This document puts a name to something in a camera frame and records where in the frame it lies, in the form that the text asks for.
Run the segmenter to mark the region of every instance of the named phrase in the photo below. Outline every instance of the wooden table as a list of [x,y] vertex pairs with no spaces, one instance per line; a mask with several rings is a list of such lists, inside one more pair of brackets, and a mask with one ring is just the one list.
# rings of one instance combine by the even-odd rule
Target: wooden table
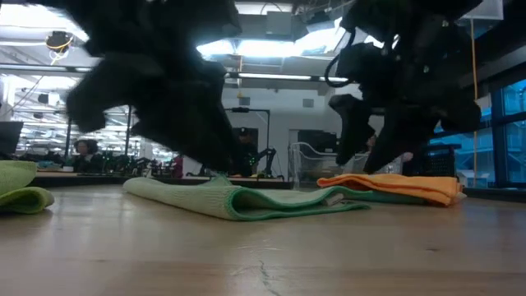
[[0,217],[0,295],[521,295],[526,205],[372,210],[229,222],[122,194],[53,190]]

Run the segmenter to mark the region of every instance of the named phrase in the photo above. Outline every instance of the orange towel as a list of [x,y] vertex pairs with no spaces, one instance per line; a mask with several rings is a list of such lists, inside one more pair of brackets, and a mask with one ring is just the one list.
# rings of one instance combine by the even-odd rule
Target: orange towel
[[398,174],[343,174],[334,178],[321,178],[318,186],[345,186],[353,190],[377,190],[421,197],[428,201],[451,206],[458,201],[462,185],[450,177],[405,177]]

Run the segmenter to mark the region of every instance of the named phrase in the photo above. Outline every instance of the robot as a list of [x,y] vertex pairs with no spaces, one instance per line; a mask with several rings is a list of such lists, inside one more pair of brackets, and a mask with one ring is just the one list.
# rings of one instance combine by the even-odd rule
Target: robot
[[[330,107],[342,118],[338,164],[345,164],[374,132],[372,114],[385,116],[365,166],[373,173],[433,135],[474,131],[480,108],[435,66],[468,48],[454,22],[482,0],[356,0],[341,26],[348,45],[330,63],[332,87],[355,82],[363,99],[337,95]],[[68,12],[90,36],[86,51],[101,62],[67,98],[67,113],[82,132],[105,126],[104,110],[128,104],[139,118],[135,134],[179,151],[208,168],[247,171],[240,143],[221,104],[224,68],[205,61],[196,46],[239,34],[233,0],[29,0]],[[384,43],[354,44],[356,30]],[[331,68],[348,82],[329,81]]]

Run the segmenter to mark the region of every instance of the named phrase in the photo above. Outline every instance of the microfiber cloth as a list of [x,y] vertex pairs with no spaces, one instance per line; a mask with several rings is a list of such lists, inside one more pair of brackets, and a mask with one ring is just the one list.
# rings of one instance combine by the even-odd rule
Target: microfiber cloth
[[345,186],[353,190],[378,192],[372,198],[377,201],[399,203],[418,203],[414,198],[425,202],[451,206],[462,196],[462,186],[456,178],[450,177],[406,177],[398,174],[343,174],[334,178],[321,178],[318,186]]
[[365,210],[369,206],[348,199],[371,194],[340,186],[314,192],[253,190],[234,186],[222,176],[197,186],[168,185],[150,178],[134,178],[124,183],[124,190],[197,213],[244,221]]
[[35,214],[54,203],[51,192],[25,187],[36,176],[36,163],[0,161],[0,212]]

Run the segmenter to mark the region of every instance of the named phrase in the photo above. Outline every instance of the green towel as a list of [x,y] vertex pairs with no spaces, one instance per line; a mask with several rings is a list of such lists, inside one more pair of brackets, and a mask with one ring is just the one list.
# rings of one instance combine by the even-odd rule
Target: green towel
[[[314,192],[253,190],[234,186],[225,177],[217,177],[197,186],[168,185],[149,178],[133,178],[124,183],[124,190],[197,213],[244,221],[365,210],[369,206],[348,199],[372,194],[355,192],[346,187],[330,187]],[[338,194],[347,200],[325,205],[324,201]]]
[[25,187],[36,176],[36,163],[0,161],[0,212],[35,214],[54,203],[51,192]]

